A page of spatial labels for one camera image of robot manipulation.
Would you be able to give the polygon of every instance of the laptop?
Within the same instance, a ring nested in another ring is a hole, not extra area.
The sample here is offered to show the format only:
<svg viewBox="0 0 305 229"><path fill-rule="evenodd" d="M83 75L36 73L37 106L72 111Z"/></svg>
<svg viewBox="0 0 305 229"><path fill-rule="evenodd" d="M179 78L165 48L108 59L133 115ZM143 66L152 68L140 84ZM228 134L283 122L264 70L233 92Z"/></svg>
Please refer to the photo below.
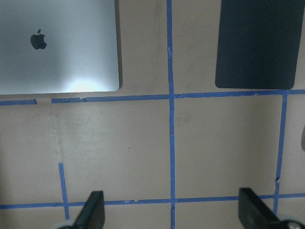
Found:
<svg viewBox="0 0 305 229"><path fill-rule="evenodd" d="M1 0L0 94L119 89L116 0Z"/></svg>

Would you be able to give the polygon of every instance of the blue painter's tape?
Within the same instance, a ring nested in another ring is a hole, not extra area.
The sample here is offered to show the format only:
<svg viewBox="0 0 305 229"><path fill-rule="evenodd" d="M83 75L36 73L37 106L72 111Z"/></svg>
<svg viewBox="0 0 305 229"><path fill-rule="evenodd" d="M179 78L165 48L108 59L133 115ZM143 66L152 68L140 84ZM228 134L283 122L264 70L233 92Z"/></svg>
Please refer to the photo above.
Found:
<svg viewBox="0 0 305 229"><path fill-rule="evenodd" d="M66 189L66 181L65 181L65 173L63 169L63 163L58 163L59 174L61 178L61 193L62 193L62 200L63 206L65 208L65 218L70 219L69 215L69 204L68 204L68 196L67 196L67 189Z"/></svg>
<svg viewBox="0 0 305 229"><path fill-rule="evenodd" d="M35 99L30 100L10 100L0 101L0 106L11 106L11 105L35 105L37 104Z"/></svg>
<svg viewBox="0 0 305 229"><path fill-rule="evenodd" d="M279 198L305 198L305 193L279 194Z"/></svg>
<svg viewBox="0 0 305 229"><path fill-rule="evenodd" d="M69 207L79 207L84 206L86 202L74 202L74 203L68 203Z"/></svg>
<svg viewBox="0 0 305 229"><path fill-rule="evenodd" d="M260 195L260 199L271 199L273 195ZM233 201L238 200L238 196L235 197L202 197L202 198L179 198L177 203L191 203L191 202L214 202L214 201Z"/></svg>
<svg viewBox="0 0 305 229"><path fill-rule="evenodd" d="M284 150L287 100L288 100L288 91L286 91L283 94L283 102L282 102L280 136L279 136L279 143L278 143L278 156L277 156L277 165L276 165L275 191L274 191L274 203L273 203L273 212L275 214L277 213L278 198L279 198L279 192L280 192L279 179L281 177L282 158L283 158L283 150Z"/></svg>
<svg viewBox="0 0 305 229"><path fill-rule="evenodd" d="M10 204L10 205L0 205L0 209L16 209L16 208L51 208L51 207L63 207L63 203Z"/></svg>
<svg viewBox="0 0 305 229"><path fill-rule="evenodd" d="M289 90L288 94L305 94L305 89Z"/></svg>
<svg viewBox="0 0 305 229"><path fill-rule="evenodd" d="M287 91L268 90L268 91L241 91L241 92L205 92L205 93L175 94L175 98L182 99L182 98L209 98L209 97L229 97L229 96L282 95L284 93L287 93Z"/></svg>
<svg viewBox="0 0 305 229"><path fill-rule="evenodd" d="M175 221L176 221L176 216L175 216L175 204L172 204L171 207L171 229L175 229Z"/></svg>
<svg viewBox="0 0 305 229"><path fill-rule="evenodd" d="M106 97L87 97L67 98L67 99L52 99L53 104L64 103L92 103L92 102L114 102L114 101L137 101L137 100L161 100L169 99L168 94L153 94L153 95L126 95L126 96L106 96Z"/></svg>
<svg viewBox="0 0 305 229"><path fill-rule="evenodd" d="M280 190L280 183L276 182L275 183L275 191L274 191L274 200L273 200L273 213L274 214L277 214L279 190Z"/></svg>
<svg viewBox="0 0 305 229"><path fill-rule="evenodd" d="M170 128L170 165L171 165L171 229L175 228L175 128L174 128L174 84L173 84L173 16L172 0L166 0L166 23L167 23L167 66L169 86L169 128Z"/></svg>
<svg viewBox="0 0 305 229"><path fill-rule="evenodd" d="M105 201L105 205L129 205L129 204L167 204L171 203L171 199L144 199L144 200L118 200Z"/></svg>

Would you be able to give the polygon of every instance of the grid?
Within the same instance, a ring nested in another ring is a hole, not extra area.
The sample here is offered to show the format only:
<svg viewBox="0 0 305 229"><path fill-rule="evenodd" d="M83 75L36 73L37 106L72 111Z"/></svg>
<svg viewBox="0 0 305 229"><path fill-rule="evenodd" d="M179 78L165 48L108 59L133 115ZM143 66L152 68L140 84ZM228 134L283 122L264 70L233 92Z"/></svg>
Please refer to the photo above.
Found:
<svg viewBox="0 0 305 229"><path fill-rule="evenodd" d="M175 204L187 202L211 202L211 201L233 201L238 200L238 196L227 197L201 197L201 198L176 198L175 196L175 135L174 135L174 101L175 99L184 98L209 98L209 97L229 97L229 96L260 96L260 95L281 95L283 97L280 135L278 143L278 157L275 175L275 190L274 194L261 195L261 199L274 199L273 211L277 213L278 200L280 198L304 198L305 193L298 194L279 194L281 177L281 166L284 147L285 122L287 99L290 94L305 94L305 89L301 90L257 90L257 91L238 91L238 92L209 92L209 93L188 93L175 94L173 81L173 38L172 38L172 0L166 0L167 3L167 50L168 50L168 94L156 95L129 95L129 96L105 96L105 97L87 97L80 98L56 98L52 99L52 104L58 103L86 103L86 102L108 102L108 101L139 101L139 100L168 100L169 101L169 141L170 141L170 175L171 175L171 197L169 199L145 199L145 200L119 200L119 201L105 201L105 205L129 205L129 204L171 204L171 229L175 228ZM0 101L0 106L6 105L35 105L36 100L11 100ZM69 207L83 206L85 202L69 202L66 190L64 164L58 165L62 202L60 203L39 203L39 204L14 204L14 205L0 205L0 209L14 209L14 208L45 208L45 207L64 207L65 218L69 219Z"/></svg>

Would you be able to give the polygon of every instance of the dark gray tablet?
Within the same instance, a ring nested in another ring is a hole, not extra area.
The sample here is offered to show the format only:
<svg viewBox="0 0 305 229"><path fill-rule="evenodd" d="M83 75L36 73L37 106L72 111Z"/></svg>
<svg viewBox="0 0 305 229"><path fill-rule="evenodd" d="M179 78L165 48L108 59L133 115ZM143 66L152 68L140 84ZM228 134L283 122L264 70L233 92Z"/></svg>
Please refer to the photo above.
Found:
<svg viewBox="0 0 305 229"><path fill-rule="evenodd" d="M215 84L291 89L305 0L222 0Z"/></svg>

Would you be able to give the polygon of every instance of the laptop lid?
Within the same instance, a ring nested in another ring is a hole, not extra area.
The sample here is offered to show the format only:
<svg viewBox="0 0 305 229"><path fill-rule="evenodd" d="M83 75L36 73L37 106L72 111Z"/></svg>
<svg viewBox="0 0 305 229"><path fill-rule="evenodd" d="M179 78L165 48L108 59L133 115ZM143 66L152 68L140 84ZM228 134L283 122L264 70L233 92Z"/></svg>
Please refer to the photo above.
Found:
<svg viewBox="0 0 305 229"><path fill-rule="evenodd" d="M0 94L119 89L115 0L1 0Z"/></svg>

